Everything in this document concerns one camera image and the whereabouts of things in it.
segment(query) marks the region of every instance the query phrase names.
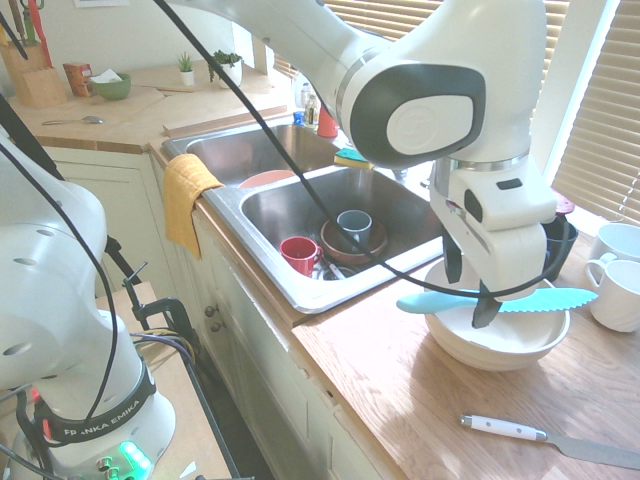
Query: yellow dish towel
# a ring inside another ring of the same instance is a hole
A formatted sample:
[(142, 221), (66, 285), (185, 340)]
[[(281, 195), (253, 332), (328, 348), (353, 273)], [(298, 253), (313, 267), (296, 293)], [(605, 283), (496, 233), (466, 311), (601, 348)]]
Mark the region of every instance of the yellow dish towel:
[(164, 175), (164, 216), (167, 238), (187, 247), (200, 260), (200, 246), (191, 211), (200, 194), (224, 185), (196, 155), (185, 153), (169, 162)]

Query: cup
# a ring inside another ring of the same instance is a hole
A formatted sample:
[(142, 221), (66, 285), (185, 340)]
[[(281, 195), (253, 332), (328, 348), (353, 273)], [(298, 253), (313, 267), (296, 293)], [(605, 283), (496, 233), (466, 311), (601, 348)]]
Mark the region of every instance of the cup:
[(613, 260), (640, 262), (640, 228), (626, 223), (604, 225), (593, 241), (589, 260), (603, 263)]
[[(364, 248), (369, 248), (369, 234), (373, 220), (367, 212), (346, 210), (338, 215), (338, 225)], [(338, 237), (338, 247), (344, 253), (359, 253), (357, 247), (351, 245), (342, 235)]]
[[(549, 265), (556, 261), (560, 252), (562, 251), (562, 233), (563, 233), (563, 224), (558, 217), (556, 217), (551, 223), (543, 223), (542, 227), (544, 228), (545, 233), (547, 234), (547, 259), (544, 262), (544, 269), (546, 270)], [(562, 260), (558, 264), (556, 268), (550, 271), (545, 277), (550, 282), (555, 282), (558, 279), (558, 275), (560, 274), (560, 270), (564, 265), (564, 262), (567, 260), (569, 256), (569, 252), (571, 251), (571, 247), (576, 242), (578, 238), (578, 229), (569, 223), (569, 248), (566, 253), (562, 256)]]
[(597, 280), (591, 270), (587, 277), (598, 298), (590, 304), (591, 314), (605, 327), (618, 332), (633, 332), (640, 327), (640, 263), (616, 260), (603, 264), (590, 260), (592, 268), (600, 270)]
[(289, 237), (283, 240), (280, 253), (289, 265), (307, 277), (311, 276), (313, 266), (324, 255), (322, 247), (307, 237)]

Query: green light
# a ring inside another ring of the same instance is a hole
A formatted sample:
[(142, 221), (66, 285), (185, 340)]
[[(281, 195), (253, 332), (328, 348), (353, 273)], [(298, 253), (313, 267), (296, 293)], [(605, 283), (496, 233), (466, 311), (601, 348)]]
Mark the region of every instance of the green light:
[(153, 464), (146, 455), (133, 442), (123, 442), (120, 450), (124, 453), (133, 471), (131, 475), (135, 480), (147, 480), (151, 474)]
[(134, 452), (138, 450), (138, 447), (136, 447), (135, 444), (133, 444), (132, 442), (125, 442), (123, 443), (123, 446), (124, 446), (124, 453), (128, 453), (129, 455), (133, 455)]

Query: sponge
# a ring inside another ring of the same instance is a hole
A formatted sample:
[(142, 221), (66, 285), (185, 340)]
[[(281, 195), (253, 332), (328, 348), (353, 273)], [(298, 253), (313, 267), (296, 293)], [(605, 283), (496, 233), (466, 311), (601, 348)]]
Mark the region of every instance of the sponge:
[(333, 158), (333, 162), (339, 165), (346, 165), (347, 167), (364, 168), (366, 170), (373, 168), (373, 164), (365, 160), (365, 158), (353, 148), (343, 148), (339, 150)]

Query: green bowl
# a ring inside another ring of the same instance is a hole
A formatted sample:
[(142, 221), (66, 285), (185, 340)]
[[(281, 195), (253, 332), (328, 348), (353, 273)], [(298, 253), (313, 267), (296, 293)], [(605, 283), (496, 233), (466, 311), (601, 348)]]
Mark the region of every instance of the green bowl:
[(91, 80), (91, 85), (105, 100), (122, 100), (131, 91), (131, 75), (128, 73), (118, 73), (122, 78), (121, 82), (96, 83)]

